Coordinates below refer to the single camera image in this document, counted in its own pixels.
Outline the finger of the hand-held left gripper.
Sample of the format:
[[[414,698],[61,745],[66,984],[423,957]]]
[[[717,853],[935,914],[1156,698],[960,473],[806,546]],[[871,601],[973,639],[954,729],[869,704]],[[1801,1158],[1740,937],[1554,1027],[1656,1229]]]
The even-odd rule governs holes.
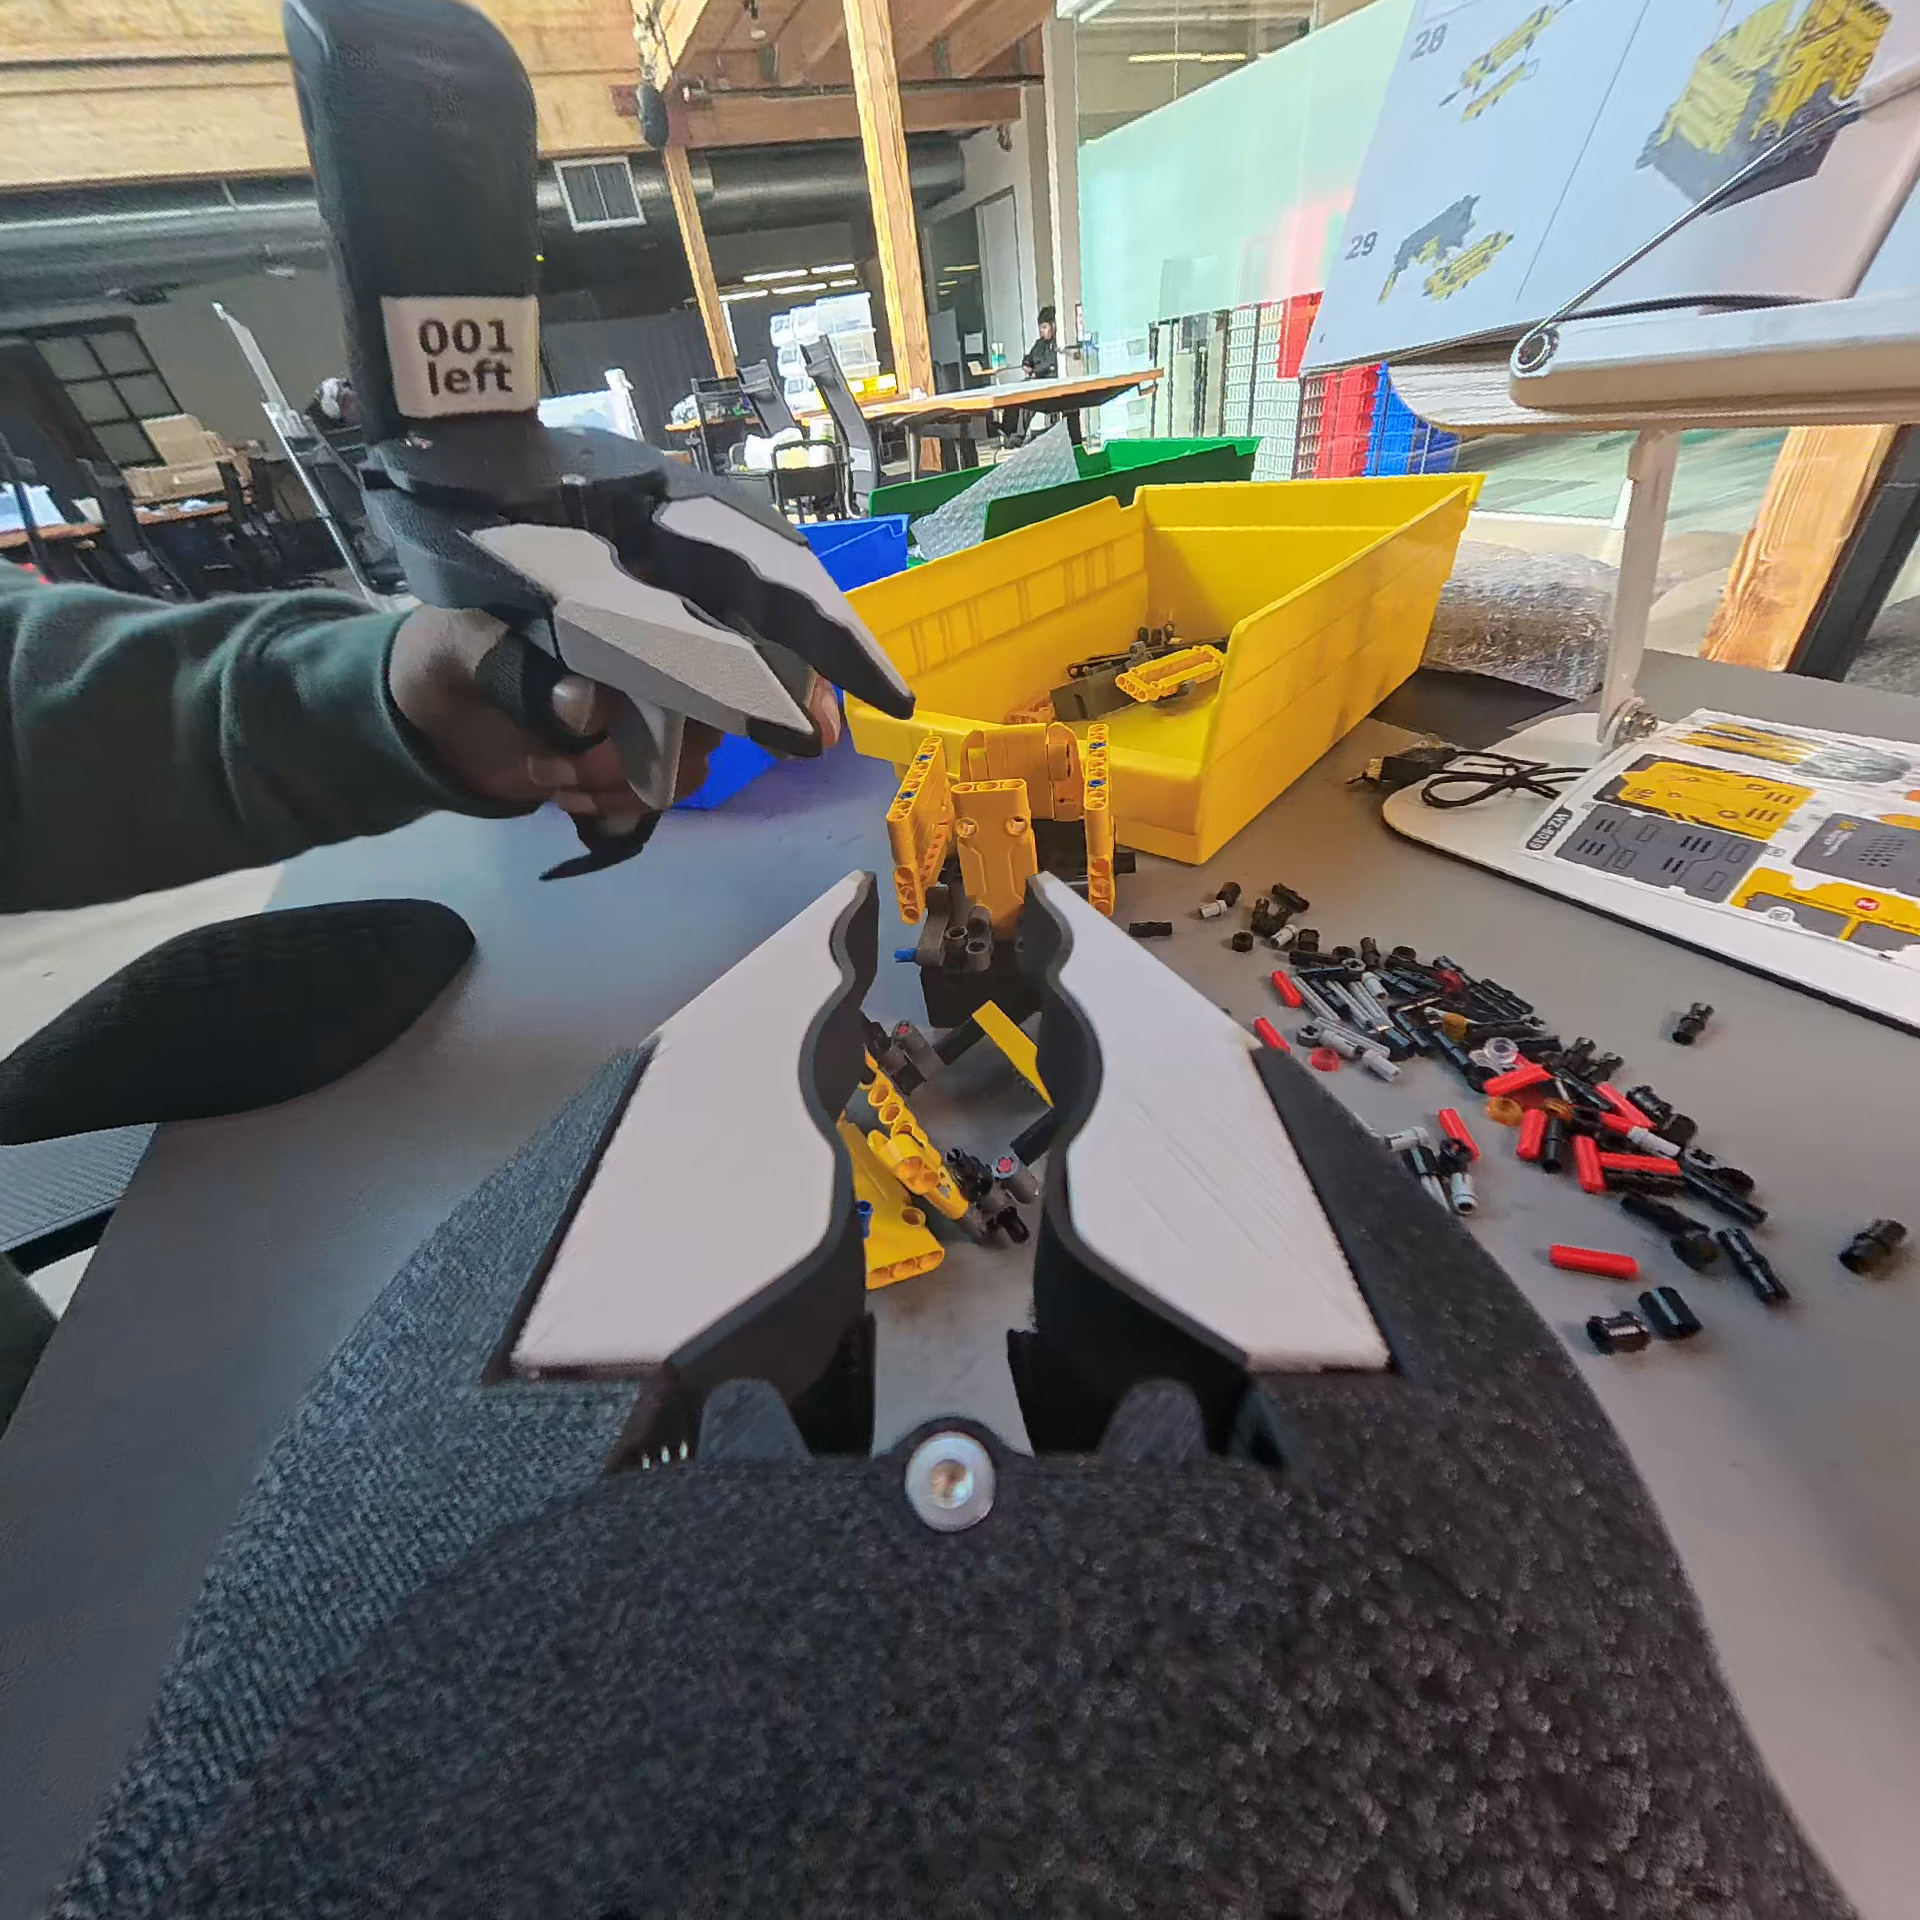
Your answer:
[[[719,621],[783,646],[828,683],[894,718],[916,695],[810,546],[712,493],[670,495],[648,513],[661,584]]]
[[[633,577],[610,541],[532,522],[487,528],[474,541],[546,593],[564,667],[622,698],[613,738],[624,760],[677,760],[685,722],[813,735],[804,665],[777,669],[753,637]]]

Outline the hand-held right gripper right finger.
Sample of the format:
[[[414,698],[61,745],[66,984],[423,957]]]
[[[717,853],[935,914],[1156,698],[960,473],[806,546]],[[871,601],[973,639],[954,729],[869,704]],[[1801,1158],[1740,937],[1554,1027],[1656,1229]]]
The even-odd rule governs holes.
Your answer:
[[[1264,1080],[1282,1064],[1054,874],[1025,885],[1070,1259],[1249,1376],[1381,1374],[1386,1343]]]

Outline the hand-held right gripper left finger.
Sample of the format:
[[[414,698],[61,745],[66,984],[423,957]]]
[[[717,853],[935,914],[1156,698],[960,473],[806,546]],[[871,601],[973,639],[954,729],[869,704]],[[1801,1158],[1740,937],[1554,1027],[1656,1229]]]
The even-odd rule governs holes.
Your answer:
[[[863,1313],[837,1122],[865,1055],[852,871],[664,1018],[511,1343],[516,1376],[813,1379]]]

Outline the yellow lego panel with pins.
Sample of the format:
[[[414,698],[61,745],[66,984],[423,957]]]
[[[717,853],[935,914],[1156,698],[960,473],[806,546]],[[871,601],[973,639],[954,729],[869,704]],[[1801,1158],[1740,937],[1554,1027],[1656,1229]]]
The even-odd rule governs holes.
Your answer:
[[[920,1198],[900,1184],[852,1118],[840,1118],[837,1134],[852,1173],[865,1289],[886,1289],[940,1269],[943,1242],[930,1229]]]

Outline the lego axle and gear assembly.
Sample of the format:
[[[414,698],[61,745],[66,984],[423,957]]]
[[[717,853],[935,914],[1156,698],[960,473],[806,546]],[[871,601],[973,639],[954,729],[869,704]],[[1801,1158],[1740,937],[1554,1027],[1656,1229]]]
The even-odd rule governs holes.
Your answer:
[[[857,1096],[871,1125],[854,1127],[854,1139],[905,1192],[970,1240],[1025,1242],[1025,1210],[1041,1200],[1039,1163],[1061,1127],[1039,1079],[1038,1045],[992,998],[937,1039],[911,1021],[886,1026],[871,1015],[858,1018],[858,1027],[865,1073]],[[937,1144],[908,1098],[982,1045],[1039,1101],[1039,1114],[992,1157]]]

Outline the pile of small lego pins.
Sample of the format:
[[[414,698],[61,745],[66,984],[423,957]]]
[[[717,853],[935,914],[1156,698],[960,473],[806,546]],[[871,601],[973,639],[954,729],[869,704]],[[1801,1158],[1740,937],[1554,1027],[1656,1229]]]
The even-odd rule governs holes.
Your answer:
[[[1265,963],[1244,1045],[1294,1061],[1264,1079],[1288,1086],[1279,1114],[1303,1167],[1338,1177],[1322,1208],[1368,1303],[1391,1281],[1485,1365],[1545,1361],[1545,1322],[1472,1234],[1487,1167],[1513,1154],[1605,1206],[1608,1229],[1639,1221],[1672,1264],[1792,1322],[1746,1174],[1697,1152],[1646,1090],[1614,1088],[1588,1042],[1562,1047],[1526,1000],[1407,946],[1350,955],[1301,939]]]

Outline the yellow lego robot body model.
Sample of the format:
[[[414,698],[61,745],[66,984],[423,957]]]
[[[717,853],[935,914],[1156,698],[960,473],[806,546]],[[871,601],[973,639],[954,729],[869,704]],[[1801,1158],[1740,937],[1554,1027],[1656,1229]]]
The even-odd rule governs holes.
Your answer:
[[[928,1021],[953,1027],[997,1003],[1033,1011],[1020,931],[1025,885],[1048,873],[1094,911],[1114,910],[1111,730],[1093,722],[981,727],[958,745],[926,735],[885,815],[900,921],[919,935]]]

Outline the lego instruction booklet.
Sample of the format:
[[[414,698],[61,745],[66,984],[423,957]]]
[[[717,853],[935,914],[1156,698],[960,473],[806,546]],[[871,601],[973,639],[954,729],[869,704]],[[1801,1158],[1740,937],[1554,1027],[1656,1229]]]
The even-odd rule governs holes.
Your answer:
[[[1306,369],[1914,274],[1912,2],[1416,3]]]

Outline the person's left forearm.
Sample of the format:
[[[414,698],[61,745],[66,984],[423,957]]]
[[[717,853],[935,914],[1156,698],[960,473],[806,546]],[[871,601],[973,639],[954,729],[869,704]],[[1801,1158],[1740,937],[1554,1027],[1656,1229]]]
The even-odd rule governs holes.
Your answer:
[[[144,895],[458,808],[393,706],[398,627],[335,591],[170,605],[4,563],[4,911]]]

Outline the person's left hand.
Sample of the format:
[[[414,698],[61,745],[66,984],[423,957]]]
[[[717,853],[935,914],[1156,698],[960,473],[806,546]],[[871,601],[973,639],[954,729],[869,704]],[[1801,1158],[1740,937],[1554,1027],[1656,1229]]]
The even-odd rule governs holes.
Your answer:
[[[622,771],[616,746],[564,749],[500,711],[477,669],[508,627],[487,611],[416,608],[393,637],[389,688],[425,754],[469,798],[504,808],[552,803],[576,821],[630,831],[650,821]]]

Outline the blue plastic bin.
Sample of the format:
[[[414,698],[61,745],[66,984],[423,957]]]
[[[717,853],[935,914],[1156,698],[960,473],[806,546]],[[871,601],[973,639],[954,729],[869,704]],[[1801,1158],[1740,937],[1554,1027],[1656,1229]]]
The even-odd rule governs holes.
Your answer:
[[[908,517],[825,519],[798,528],[840,591],[890,577],[908,566]],[[744,735],[721,735],[703,782],[673,808],[719,808],[774,766],[777,755]]]

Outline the bubble wrap sheet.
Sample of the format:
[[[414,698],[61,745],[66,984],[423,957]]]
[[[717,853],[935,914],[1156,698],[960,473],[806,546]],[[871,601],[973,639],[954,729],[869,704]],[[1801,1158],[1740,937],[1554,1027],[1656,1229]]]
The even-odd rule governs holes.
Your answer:
[[[1600,689],[1616,566],[1466,539],[1437,598],[1421,665],[1575,702]]]
[[[981,478],[943,505],[914,519],[908,546],[924,561],[964,552],[989,537],[989,512],[1002,499],[1056,489],[1079,479],[1079,461],[1068,422],[1050,422],[1034,439],[981,467]]]

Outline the wooden pillar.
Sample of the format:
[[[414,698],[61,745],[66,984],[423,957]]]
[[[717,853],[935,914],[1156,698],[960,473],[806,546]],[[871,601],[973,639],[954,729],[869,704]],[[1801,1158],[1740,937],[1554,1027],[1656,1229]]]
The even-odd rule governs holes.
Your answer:
[[[729,330],[727,303],[717,291],[712,261],[703,231],[703,217],[690,174],[687,152],[681,144],[661,149],[663,178],[672,201],[679,239],[687,262],[694,303],[703,323],[703,337],[717,377],[735,377],[735,352]]]
[[[1905,437],[1890,422],[1788,430],[1700,641],[1702,657],[1788,669]]]
[[[858,144],[871,189],[880,288],[903,398],[935,392],[920,234],[911,199],[895,35],[885,2],[842,2]]]

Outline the wooden office desk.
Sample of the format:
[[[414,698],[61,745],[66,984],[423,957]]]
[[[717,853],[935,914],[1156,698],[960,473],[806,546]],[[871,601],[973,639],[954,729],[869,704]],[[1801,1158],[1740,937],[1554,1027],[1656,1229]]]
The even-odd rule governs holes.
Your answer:
[[[1101,374],[1025,378],[978,390],[950,390],[920,398],[880,398],[857,403],[871,424],[898,424],[926,434],[935,424],[985,419],[1006,411],[1071,418],[1094,411],[1126,392],[1151,392],[1162,367],[1126,367]]]

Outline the green plastic bin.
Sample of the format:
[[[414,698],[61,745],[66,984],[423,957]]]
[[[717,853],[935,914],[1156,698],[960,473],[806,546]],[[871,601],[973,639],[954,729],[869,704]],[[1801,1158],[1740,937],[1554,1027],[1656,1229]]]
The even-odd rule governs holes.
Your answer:
[[[1079,512],[1098,497],[1128,506],[1140,487],[1229,483],[1255,475],[1260,437],[1226,439],[1113,439],[1098,450],[1073,448],[1079,479],[1002,499],[989,512],[986,539]],[[869,519],[903,513],[910,520],[943,505],[978,479],[978,467],[930,473],[881,483],[871,493]]]

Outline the yellow plastic bin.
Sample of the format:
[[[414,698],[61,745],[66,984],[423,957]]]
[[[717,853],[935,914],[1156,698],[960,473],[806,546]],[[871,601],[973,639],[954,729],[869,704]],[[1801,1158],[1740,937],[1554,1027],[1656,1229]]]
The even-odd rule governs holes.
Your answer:
[[[1222,646],[1189,698],[1109,718],[1114,833],[1204,864],[1421,662],[1481,475],[1143,487],[852,591],[916,691],[846,698],[857,752],[905,770],[1113,656],[1140,627]]]

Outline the sticker sheet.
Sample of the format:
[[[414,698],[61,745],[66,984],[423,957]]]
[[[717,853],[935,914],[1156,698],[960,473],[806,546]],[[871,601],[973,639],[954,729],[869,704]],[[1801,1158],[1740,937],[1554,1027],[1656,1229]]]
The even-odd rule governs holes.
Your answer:
[[[1572,782],[1524,853],[1914,963],[1911,739],[1696,711]]]

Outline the stack of coloured plastic crates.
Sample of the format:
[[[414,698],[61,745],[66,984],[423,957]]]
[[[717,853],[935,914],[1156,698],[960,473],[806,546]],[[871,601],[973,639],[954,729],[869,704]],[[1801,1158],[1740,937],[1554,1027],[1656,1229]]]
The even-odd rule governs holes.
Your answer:
[[[1458,441],[1416,418],[1382,365],[1306,373],[1320,295],[1290,295],[1154,320],[1158,439],[1253,441],[1253,475],[1426,475],[1455,467]]]

